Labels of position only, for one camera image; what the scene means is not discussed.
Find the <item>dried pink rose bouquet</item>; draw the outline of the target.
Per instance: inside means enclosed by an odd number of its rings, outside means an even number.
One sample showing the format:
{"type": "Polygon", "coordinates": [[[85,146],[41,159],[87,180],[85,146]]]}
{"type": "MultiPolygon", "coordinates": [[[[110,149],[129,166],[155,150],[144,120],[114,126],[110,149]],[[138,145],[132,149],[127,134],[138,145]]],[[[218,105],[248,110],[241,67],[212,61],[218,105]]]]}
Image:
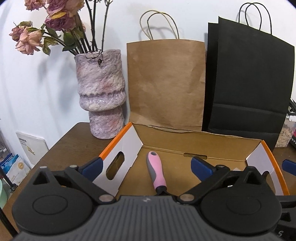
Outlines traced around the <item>dried pink rose bouquet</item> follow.
{"type": "Polygon", "coordinates": [[[104,1],[105,15],[101,38],[101,47],[95,40],[95,20],[97,4],[100,1],[55,0],[55,1],[25,1],[28,11],[44,9],[47,16],[40,28],[35,28],[32,21],[22,21],[12,28],[9,36],[16,42],[16,49],[22,54],[33,55],[43,51],[51,54],[51,46],[61,45],[63,52],[74,56],[86,53],[102,53],[104,46],[105,26],[109,7],[112,1],[104,1]],[[85,27],[79,16],[79,11],[86,7],[89,13],[91,40],[87,39],[85,27]]]}

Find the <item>clear container with seeds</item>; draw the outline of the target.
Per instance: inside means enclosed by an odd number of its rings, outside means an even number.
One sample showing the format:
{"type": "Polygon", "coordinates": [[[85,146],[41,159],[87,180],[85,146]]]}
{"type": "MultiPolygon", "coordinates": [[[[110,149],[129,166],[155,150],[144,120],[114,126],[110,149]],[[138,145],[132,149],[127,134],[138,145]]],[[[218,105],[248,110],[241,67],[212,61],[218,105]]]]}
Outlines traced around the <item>clear container with seeds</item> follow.
{"type": "Polygon", "coordinates": [[[280,131],[280,135],[276,142],[276,148],[285,148],[288,146],[290,140],[295,133],[295,101],[291,98],[287,110],[287,114],[285,117],[285,121],[283,123],[283,127],[280,131]]]}

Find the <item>dark red box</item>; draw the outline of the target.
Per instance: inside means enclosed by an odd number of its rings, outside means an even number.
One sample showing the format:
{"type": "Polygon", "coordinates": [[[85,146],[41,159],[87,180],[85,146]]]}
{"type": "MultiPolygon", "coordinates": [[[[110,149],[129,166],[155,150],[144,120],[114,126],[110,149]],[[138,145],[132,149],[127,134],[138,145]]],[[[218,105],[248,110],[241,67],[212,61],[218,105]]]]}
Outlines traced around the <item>dark red box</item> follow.
{"type": "Polygon", "coordinates": [[[291,140],[290,140],[290,144],[291,144],[294,148],[296,148],[296,131],[293,133],[293,136],[292,136],[292,138],[291,138],[291,140]]]}

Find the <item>pink textured ceramic vase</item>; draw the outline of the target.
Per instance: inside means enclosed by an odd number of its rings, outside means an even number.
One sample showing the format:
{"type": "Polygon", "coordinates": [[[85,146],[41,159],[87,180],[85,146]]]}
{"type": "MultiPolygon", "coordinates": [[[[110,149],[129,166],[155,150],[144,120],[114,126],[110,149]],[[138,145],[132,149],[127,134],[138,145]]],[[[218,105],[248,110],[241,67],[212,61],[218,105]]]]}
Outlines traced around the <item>pink textured ceramic vase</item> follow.
{"type": "Polygon", "coordinates": [[[90,131],[99,139],[114,138],[123,128],[126,101],[121,51],[109,49],[74,57],[79,104],[88,111],[90,131]]]}

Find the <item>black paper bag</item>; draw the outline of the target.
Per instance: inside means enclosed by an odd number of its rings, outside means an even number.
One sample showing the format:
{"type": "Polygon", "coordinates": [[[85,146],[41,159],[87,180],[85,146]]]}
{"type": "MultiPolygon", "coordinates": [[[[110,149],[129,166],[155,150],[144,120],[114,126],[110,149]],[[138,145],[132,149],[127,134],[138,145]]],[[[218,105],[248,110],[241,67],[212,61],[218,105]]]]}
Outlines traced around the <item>black paper bag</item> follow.
{"type": "Polygon", "coordinates": [[[219,18],[208,25],[202,130],[264,140],[273,150],[292,93],[295,48],[219,18]]]}

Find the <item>red cardboard pumpkin box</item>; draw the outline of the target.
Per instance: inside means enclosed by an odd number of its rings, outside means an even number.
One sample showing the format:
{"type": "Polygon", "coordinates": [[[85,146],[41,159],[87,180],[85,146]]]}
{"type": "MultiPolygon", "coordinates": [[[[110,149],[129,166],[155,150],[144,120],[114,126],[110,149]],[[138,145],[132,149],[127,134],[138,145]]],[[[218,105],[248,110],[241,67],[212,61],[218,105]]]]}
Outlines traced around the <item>red cardboard pumpkin box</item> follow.
{"type": "Polygon", "coordinates": [[[95,185],[111,195],[154,195],[146,156],[156,152],[161,161],[168,192],[181,195],[199,183],[191,171],[191,159],[203,157],[213,166],[231,170],[254,166],[268,172],[276,195],[289,195],[283,174],[272,152],[262,140],[207,132],[169,132],[128,123],[102,151],[102,172],[95,185]]]}

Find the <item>pink handled pet brush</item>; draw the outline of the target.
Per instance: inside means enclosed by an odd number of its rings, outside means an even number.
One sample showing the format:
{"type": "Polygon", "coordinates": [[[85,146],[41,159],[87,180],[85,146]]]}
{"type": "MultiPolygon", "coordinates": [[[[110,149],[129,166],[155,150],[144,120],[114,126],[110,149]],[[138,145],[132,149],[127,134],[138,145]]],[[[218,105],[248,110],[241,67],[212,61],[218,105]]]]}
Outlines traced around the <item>pink handled pet brush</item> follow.
{"type": "Polygon", "coordinates": [[[177,197],[175,195],[167,191],[167,184],[159,155],[155,151],[149,151],[146,156],[146,163],[156,196],[172,196],[176,199],[177,197]]]}

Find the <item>brown paper bag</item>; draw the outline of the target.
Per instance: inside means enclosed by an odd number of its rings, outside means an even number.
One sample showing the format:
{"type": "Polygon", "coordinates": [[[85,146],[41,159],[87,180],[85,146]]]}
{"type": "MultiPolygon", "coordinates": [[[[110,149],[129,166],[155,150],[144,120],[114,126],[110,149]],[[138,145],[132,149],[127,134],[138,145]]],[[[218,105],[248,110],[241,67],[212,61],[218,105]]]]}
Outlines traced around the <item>brown paper bag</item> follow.
{"type": "Polygon", "coordinates": [[[162,15],[174,39],[127,43],[130,115],[139,125],[166,128],[173,132],[202,129],[205,100],[205,43],[180,39],[178,27],[167,13],[162,15]]]}

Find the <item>white booklet against wall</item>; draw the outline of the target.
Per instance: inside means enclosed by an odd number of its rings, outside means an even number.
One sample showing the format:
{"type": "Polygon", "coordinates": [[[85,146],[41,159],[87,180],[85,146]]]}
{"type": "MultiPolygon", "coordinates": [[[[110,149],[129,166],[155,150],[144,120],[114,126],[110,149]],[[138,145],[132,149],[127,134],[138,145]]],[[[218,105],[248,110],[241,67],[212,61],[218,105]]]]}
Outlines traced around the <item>white booklet against wall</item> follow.
{"type": "Polygon", "coordinates": [[[16,136],[27,156],[31,168],[48,152],[48,146],[43,138],[29,135],[22,132],[16,132],[16,136]]]}

